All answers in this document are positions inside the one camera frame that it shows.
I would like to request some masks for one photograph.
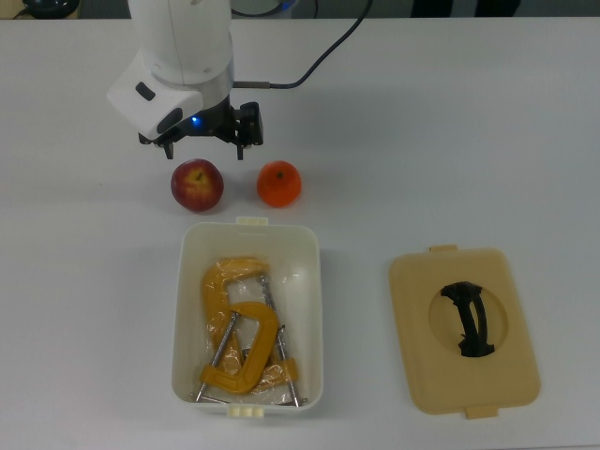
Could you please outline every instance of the yellow c-clamp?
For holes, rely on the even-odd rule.
[[[202,371],[201,392],[210,384],[239,395],[252,390],[260,392],[298,379],[295,360],[281,360],[274,352],[279,333],[275,310],[261,302],[229,304],[229,283],[264,277],[269,269],[269,264],[254,258],[229,259],[213,265],[204,275],[202,299],[215,356]],[[239,342],[233,333],[239,316],[247,316],[259,323],[259,330],[243,364]],[[273,364],[267,366],[269,359]]]

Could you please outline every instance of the red apple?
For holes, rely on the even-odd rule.
[[[171,192],[183,207],[195,213],[215,206],[223,195],[223,177],[212,162],[191,159],[172,173]]]

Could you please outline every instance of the orange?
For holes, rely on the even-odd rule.
[[[300,172],[289,162],[272,161],[259,173],[256,190],[262,201],[275,208],[287,206],[302,191]]]

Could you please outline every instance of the black cable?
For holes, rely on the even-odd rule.
[[[356,28],[358,28],[358,25],[360,25],[361,22],[368,15],[368,12],[370,11],[372,5],[373,0],[367,0],[367,5],[365,6],[365,9],[358,17],[358,19],[356,19],[354,25],[351,26],[350,29],[346,33],[344,33],[344,35],[340,39],[338,39],[331,47],[329,47],[325,51],[325,53],[323,53],[319,57],[319,59],[308,69],[307,73],[305,73],[304,76],[297,82],[290,82],[287,84],[278,84],[272,82],[234,82],[233,87],[238,89],[294,89],[294,87],[298,87],[300,84],[305,82],[310,75],[312,75],[312,72],[314,72],[317,69],[317,67],[321,65],[321,63],[325,60],[325,58],[327,58],[327,56],[329,56],[337,47],[339,47],[344,42],[344,40],[346,40],[354,32],[354,30],[356,30]]]
[[[27,11],[27,8],[20,10],[17,15],[15,17],[12,18],[12,20],[14,21],[15,19],[19,19],[21,16],[24,16],[26,14],[29,14],[29,12]]]
[[[270,9],[266,12],[260,12],[258,14],[246,14],[246,12],[241,12],[238,11],[236,9],[232,9],[232,13],[235,14],[236,16],[240,16],[240,17],[268,17],[268,16],[272,16],[274,14],[277,14],[278,12],[282,11],[283,9],[285,9],[285,7],[283,6],[285,4],[284,2],[279,3],[276,7],[274,7],[273,9]]]

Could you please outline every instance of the plastic bag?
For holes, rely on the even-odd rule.
[[[207,327],[199,401],[296,405],[298,378],[285,318],[271,290],[269,264],[255,257],[221,260],[202,279]],[[285,283],[285,278],[277,283]]]

